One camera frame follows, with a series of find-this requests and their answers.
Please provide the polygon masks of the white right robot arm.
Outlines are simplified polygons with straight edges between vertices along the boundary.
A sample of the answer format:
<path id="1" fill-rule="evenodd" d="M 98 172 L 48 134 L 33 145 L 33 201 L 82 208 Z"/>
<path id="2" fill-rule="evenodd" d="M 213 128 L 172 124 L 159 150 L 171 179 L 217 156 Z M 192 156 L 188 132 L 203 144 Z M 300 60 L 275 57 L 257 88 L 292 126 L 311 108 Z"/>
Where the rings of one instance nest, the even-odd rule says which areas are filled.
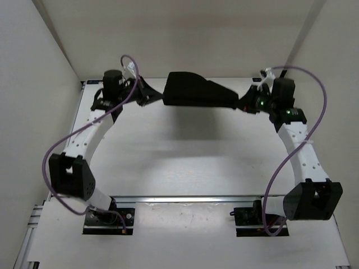
<path id="1" fill-rule="evenodd" d="M 316 156 L 310 142 L 313 131 L 307 129 L 303 110 L 293 104 L 293 97 L 278 101 L 266 84 L 251 85 L 239 100 L 239 109 L 246 113 L 269 114 L 288 153 L 270 179 L 262 205 L 252 209 L 252 218 L 258 224 L 268 222 L 273 214 L 291 221 L 329 220 L 343 194 L 341 184 L 330 180 Z M 270 198 L 274 179 L 287 162 L 291 163 L 294 173 L 294 188 L 281 199 Z"/>

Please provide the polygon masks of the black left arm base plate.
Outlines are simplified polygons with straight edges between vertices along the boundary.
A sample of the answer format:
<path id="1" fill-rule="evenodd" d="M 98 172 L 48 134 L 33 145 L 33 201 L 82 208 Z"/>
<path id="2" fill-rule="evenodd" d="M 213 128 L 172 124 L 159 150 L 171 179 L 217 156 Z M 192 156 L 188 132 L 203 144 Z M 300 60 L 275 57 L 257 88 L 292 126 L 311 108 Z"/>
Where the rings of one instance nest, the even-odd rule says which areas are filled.
<path id="1" fill-rule="evenodd" d="M 134 232 L 135 208 L 117 206 L 115 210 L 122 216 L 125 229 L 118 215 L 90 210 L 85 215 L 82 233 L 84 235 L 132 235 Z"/>

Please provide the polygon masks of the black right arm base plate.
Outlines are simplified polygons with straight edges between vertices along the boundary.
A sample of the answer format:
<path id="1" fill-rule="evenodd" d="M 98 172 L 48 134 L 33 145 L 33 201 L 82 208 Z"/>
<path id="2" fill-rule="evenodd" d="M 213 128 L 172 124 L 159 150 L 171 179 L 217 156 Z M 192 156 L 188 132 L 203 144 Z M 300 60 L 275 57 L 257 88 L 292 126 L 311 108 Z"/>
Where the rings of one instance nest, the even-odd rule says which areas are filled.
<path id="1" fill-rule="evenodd" d="M 236 237 L 267 237 L 261 218 L 261 210 L 253 207 L 235 207 L 229 215 L 234 217 Z M 282 218 L 278 215 L 266 214 L 266 223 L 271 233 L 274 233 Z"/>

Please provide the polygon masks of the black skirt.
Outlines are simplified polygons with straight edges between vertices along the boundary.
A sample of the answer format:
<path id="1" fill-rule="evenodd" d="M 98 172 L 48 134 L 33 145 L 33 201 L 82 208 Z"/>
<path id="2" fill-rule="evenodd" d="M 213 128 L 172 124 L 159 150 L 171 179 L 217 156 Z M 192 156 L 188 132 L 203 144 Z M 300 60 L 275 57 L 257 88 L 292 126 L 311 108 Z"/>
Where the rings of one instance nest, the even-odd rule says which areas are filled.
<path id="1" fill-rule="evenodd" d="M 170 72 L 163 92 L 168 106 L 236 109 L 238 94 L 192 72 Z"/>

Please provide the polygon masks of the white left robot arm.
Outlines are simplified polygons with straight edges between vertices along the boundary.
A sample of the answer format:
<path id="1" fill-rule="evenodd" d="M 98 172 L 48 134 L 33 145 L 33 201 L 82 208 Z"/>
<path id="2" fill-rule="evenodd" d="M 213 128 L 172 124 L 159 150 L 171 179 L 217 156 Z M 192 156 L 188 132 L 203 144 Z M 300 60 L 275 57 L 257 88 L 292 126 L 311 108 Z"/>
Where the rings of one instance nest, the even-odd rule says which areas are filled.
<path id="1" fill-rule="evenodd" d="M 96 91 L 85 125 L 63 138 L 71 142 L 60 153 L 50 149 L 43 161 L 43 176 L 52 195 L 69 211 L 79 215 L 63 197 L 75 198 L 89 209 L 98 211 L 105 224 L 116 221 L 114 200 L 96 187 L 90 169 L 93 154 L 104 135 L 113 127 L 123 106 L 135 102 L 146 106 L 163 98 L 142 77 L 124 78 L 116 70 L 107 72 L 102 87 Z"/>

